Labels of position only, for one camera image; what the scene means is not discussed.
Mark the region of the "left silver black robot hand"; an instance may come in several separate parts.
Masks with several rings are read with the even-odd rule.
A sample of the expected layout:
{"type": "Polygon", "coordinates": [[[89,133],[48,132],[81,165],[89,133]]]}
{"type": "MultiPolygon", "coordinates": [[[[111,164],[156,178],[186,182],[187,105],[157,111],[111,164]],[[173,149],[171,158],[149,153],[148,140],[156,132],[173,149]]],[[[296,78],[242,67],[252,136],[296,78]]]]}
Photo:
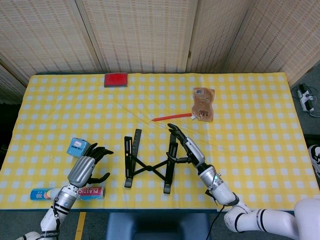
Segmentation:
{"type": "Polygon", "coordinates": [[[92,177],[92,173],[98,162],[105,155],[112,155],[114,153],[104,146],[97,145],[98,143],[96,142],[89,146],[84,155],[76,161],[67,177],[70,185],[80,189],[86,185],[103,183],[110,176],[110,173],[107,172],[102,177],[92,177]]]}

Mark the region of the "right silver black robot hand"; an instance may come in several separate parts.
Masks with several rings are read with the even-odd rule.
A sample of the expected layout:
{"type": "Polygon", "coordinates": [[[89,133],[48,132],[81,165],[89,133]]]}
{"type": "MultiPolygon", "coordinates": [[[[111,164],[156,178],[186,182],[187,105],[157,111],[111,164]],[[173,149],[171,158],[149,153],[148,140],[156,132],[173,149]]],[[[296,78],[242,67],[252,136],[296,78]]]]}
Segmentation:
{"type": "Polygon", "coordinates": [[[184,148],[187,157],[176,158],[169,152],[166,153],[172,162],[176,163],[192,163],[198,170],[198,174],[204,172],[209,166],[205,163],[205,155],[202,153],[196,143],[180,130],[180,128],[172,123],[167,124],[170,133],[176,137],[184,148]]]}

